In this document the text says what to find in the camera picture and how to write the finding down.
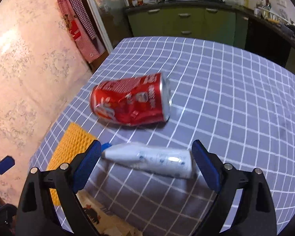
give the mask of kitchen counter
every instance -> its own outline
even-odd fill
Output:
[[[142,12],[142,11],[148,11],[148,10],[154,10],[154,9],[161,9],[161,8],[168,8],[168,7],[205,7],[205,8],[215,8],[219,10],[225,10],[225,11],[231,11],[235,13],[240,13],[244,17],[251,18],[253,20],[256,20],[259,23],[262,23],[266,27],[273,30],[276,34],[281,36],[283,39],[285,39],[291,47],[295,49],[295,39],[293,37],[289,37],[286,34],[284,34],[280,27],[270,23],[267,20],[262,19],[261,17],[256,17],[251,9],[239,7],[239,6],[231,6],[227,5],[225,3],[216,3],[211,1],[171,1],[171,2],[164,2],[164,3],[158,3],[158,4],[145,4],[142,6],[136,6],[136,7],[128,7],[126,8],[125,12],[127,15],[132,15],[134,13]]]

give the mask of crushed can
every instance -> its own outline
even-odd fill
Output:
[[[121,125],[166,122],[170,106],[170,83],[162,73],[104,81],[90,94],[92,112]]]

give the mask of yellow textured cloth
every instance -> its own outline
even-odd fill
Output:
[[[79,125],[71,123],[53,153],[47,170],[54,170],[64,162],[72,162],[73,158],[77,154],[84,153],[95,139]],[[50,189],[50,193],[54,205],[59,206],[60,201],[56,189]]]

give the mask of table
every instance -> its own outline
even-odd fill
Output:
[[[165,126],[126,127],[99,120],[89,94],[103,80],[163,72],[170,79]],[[141,142],[188,149],[199,139],[237,169],[263,170],[281,231],[295,213],[295,75],[250,52],[216,42],[175,37],[121,41],[61,113],[30,161],[45,170],[70,122],[101,143]],[[101,159],[85,189],[145,235],[190,235],[215,194],[203,177],[172,179]],[[238,190],[223,230],[230,227]],[[57,213],[70,230],[61,208]]]

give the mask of silver bolt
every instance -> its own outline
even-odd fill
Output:
[[[259,169],[259,168],[256,168],[254,171],[255,171],[258,175],[262,174],[262,170]]]
[[[226,168],[227,170],[231,170],[233,168],[233,165],[230,163],[225,163],[224,168]]]
[[[35,174],[37,171],[38,171],[38,168],[36,168],[36,167],[30,169],[30,172],[32,174]]]
[[[62,164],[60,165],[60,168],[61,168],[62,170],[66,170],[68,167],[69,167],[69,164],[68,164],[68,163],[62,163]]]

